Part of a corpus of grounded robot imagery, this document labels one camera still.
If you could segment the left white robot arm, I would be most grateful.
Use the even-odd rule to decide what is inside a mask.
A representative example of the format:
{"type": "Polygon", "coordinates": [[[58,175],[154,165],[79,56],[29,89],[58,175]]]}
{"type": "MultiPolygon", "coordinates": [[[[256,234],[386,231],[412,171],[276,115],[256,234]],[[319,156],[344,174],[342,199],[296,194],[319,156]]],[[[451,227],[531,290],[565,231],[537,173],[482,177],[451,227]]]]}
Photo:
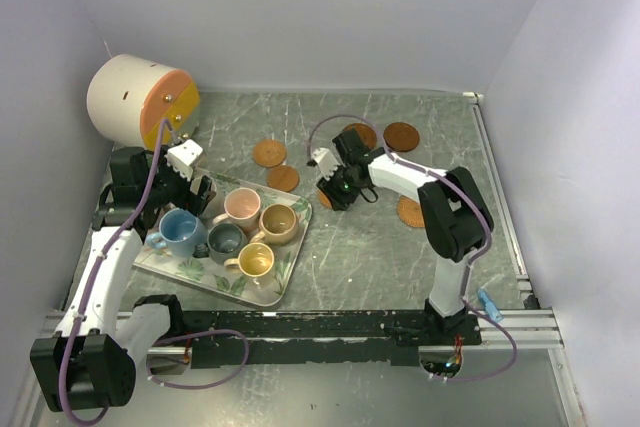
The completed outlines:
{"type": "Polygon", "coordinates": [[[51,411],[126,405],[148,349],[157,340],[173,346],[184,339],[187,322],[174,294],[139,299],[124,321],[118,314],[134,260],[161,210],[172,204],[199,216],[206,207],[212,180],[197,173],[202,155],[192,140],[157,153],[141,147],[112,153],[76,294],[53,334],[35,340],[30,351],[51,411]]]}

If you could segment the smooth light wood coaster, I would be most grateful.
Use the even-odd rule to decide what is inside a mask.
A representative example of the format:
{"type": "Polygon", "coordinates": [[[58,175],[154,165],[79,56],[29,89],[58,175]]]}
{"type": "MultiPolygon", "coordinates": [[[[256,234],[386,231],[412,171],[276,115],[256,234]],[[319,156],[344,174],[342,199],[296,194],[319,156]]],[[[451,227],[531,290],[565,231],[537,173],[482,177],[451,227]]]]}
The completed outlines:
{"type": "Polygon", "coordinates": [[[299,184],[298,171],[288,165],[279,165],[269,170],[267,186],[283,192],[293,191],[299,184]]]}

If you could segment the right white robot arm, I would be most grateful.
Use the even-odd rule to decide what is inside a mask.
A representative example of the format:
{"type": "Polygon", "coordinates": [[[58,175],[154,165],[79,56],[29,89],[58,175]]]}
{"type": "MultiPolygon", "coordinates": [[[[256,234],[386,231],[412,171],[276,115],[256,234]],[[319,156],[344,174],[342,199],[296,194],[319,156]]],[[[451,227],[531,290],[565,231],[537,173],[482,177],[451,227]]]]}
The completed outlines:
{"type": "Polygon", "coordinates": [[[467,315],[466,291],[475,261],[492,243],[489,209],[468,169],[435,169],[408,161],[386,146],[369,149],[354,130],[334,137],[335,149],[309,148],[307,164],[319,169],[317,187],[335,211],[345,211],[366,190],[388,189],[419,204],[437,254],[427,299],[426,337],[443,345],[467,315]]]}

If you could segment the large woven rattan coaster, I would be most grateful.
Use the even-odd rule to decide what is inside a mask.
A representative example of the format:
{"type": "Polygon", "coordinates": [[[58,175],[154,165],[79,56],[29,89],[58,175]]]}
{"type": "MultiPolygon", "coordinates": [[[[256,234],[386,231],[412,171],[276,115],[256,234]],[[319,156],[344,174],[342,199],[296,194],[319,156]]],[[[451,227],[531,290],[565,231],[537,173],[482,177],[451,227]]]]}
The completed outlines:
{"type": "Polygon", "coordinates": [[[425,227],[425,221],[422,215],[420,204],[406,196],[401,196],[398,200],[397,215],[399,219],[409,227],[425,227]]]}

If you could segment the beige mug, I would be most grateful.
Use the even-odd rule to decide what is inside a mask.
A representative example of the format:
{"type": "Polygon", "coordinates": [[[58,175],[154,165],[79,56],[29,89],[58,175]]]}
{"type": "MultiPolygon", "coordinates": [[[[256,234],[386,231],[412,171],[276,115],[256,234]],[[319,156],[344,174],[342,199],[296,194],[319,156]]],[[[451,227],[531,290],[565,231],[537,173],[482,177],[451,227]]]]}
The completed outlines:
{"type": "Polygon", "coordinates": [[[165,212],[180,208],[203,220],[212,219],[223,212],[224,193],[216,186],[211,185],[202,194],[189,192],[185,199],[178,203],[170,202],[164,208],[165,212]]]}

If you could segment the reddish brown wood coaster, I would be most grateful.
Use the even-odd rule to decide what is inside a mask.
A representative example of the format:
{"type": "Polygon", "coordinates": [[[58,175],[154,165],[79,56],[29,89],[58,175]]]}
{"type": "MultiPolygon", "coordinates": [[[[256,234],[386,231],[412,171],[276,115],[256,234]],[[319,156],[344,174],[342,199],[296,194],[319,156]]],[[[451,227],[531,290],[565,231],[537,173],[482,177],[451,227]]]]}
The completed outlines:
{"type": "Polygon", "coordinates": [[[405,122],[389,124],[383,133],[387,146],[396,152],[410,152],[420,143],[417,129],[405,122]]]}

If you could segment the hidden light wood coaster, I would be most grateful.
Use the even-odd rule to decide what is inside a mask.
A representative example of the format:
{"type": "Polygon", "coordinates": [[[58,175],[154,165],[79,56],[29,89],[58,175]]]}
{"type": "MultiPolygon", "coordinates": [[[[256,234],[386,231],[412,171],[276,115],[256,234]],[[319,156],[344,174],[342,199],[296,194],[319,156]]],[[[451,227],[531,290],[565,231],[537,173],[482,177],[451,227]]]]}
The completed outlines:
{"type": "Polygon", "coordinates": [[[321,190],[317,190],[317,197],[319,202],[327,209],[332,210],[332,204],[331,201],[329,200],[329,198],[321,191],[321,190]]]}

